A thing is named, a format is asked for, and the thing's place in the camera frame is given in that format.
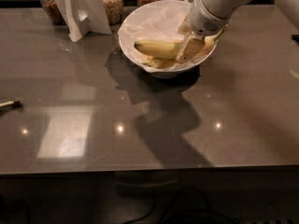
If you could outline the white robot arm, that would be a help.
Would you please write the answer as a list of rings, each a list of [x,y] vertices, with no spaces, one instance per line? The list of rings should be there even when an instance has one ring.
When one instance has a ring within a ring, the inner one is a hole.
[[[179,26],[184,34],[177,61],[193,63],[213,49],[212,40],[221,36],[234,12],[253,0],[193,0],[188,16]],[[273,0],[274,4],[299,29],[299,0]]]

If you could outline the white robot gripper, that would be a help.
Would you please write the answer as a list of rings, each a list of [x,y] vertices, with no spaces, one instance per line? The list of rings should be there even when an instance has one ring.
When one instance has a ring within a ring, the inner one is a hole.
[[[227,18],[213,15],[206,8],[204,0],[193,0],[189,16],[184,18],[178,28],[179,34],[187,34],[181,43],[176,60],[182,63],[188,62],[205,46],[204,36],[217,34],[228,22]]]

